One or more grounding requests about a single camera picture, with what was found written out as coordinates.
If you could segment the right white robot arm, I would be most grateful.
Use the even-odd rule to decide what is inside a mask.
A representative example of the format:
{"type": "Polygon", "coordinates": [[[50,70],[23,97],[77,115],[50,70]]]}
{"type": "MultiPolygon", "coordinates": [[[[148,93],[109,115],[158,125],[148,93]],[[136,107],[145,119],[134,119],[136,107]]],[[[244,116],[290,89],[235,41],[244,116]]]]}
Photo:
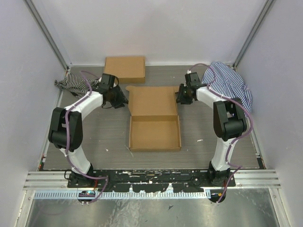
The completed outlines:
{"type": "Polygon", "coordinates": [[[214,156],[209,163],[207,180],[220,186],[229,178],[231,155],[236,139],[247,130],[247,121],[239,98],[227,98],[203,84],[196,72],[185,74],[185,83],[179,85],[176,102],[190,105],[193,101],[205,103],[213,110],[213,128],[217,136],[214,156]]]}

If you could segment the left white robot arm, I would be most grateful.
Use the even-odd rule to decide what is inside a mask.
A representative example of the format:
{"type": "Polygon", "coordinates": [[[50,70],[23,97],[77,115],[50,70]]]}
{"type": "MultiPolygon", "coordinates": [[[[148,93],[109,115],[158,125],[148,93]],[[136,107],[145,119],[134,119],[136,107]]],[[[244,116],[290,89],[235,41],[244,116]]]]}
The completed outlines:
{"type": "Polygon", "coordinates": [[[94,84],[85,76],[82,78],[88,90],[83,91],[77,102],[53,110],[48,140],[64,154],[70,164],[70,180],[76,180],[83,187],[89,188],[96,181],[107,182],[108,176],[95,176],[93,165],[85,156],[82,148],[82,122],[95,109],[104,108],[106,103],[117,109],[128,104],[128,100],[119,86],[117,76],[104,73],[94,84]]]}

